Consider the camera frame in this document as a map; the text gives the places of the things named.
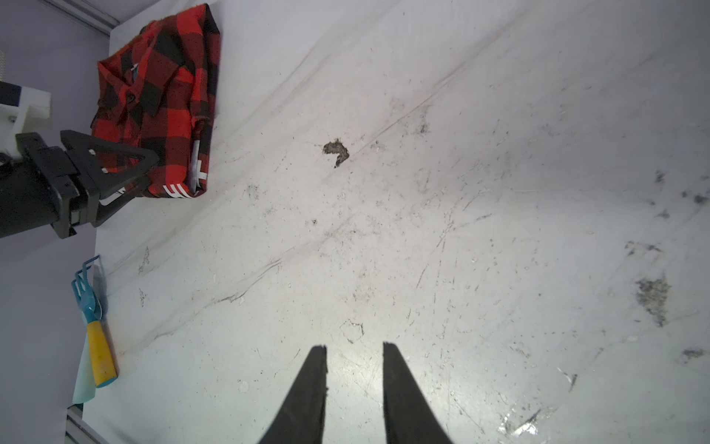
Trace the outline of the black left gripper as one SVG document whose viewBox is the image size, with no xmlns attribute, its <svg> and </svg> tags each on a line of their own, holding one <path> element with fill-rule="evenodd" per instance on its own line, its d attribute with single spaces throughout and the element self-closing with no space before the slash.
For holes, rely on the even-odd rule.
<svg viewBox="0 0 710 444">
<path fill-rule="evenodd" d="M 60 132 L 66 149 L 49 146 L 36 132 L 16 136 L 20 161 L 1 155 L 1 236 L 44 226 L 67 239 L 77 234 L 72 220 L 82 191 L 76 178 L 89 179 L 99 192 L 122 192 L 107 204 L 98 203 L 95 228 L 131 200 L 143 196 L 148 173 L 159 156 L 150 149 L 109 142 L 69 129 Z"/>
</svg>

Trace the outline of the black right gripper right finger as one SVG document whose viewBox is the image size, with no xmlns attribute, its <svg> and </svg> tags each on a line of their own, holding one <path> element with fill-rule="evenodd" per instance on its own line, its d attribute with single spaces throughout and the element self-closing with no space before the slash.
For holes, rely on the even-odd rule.
<svg viewBox="0 0 710 444">
<path fill-rule="evenodd" d="M 387 443 L 451 443 L 396 344 L 383 344 L 383 398 Z"/>
</svg>

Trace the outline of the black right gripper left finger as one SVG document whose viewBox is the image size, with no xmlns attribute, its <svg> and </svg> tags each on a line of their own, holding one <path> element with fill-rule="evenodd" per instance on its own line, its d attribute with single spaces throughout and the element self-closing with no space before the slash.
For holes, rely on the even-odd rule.
<svg viewBox="0 0 710 444">
<path fill-rule="evenodd" d="M 320 345 L 307 354 L 260 443 L 322 443 L 326 406 L 327 348 Z"/>
</svg>

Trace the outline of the red black plaid shirt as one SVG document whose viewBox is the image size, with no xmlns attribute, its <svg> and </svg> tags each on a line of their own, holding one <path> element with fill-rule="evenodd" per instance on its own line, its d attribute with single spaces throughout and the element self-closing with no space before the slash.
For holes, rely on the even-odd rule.
<svg viewBox="0 0 710 444">
<path fill-rule="evenodd" d="M 207 191 L 221 34 L 209 5 L 146 25 L 97 64 L 92 136 L 155 153 L 144 196 Z"/>
</svg>

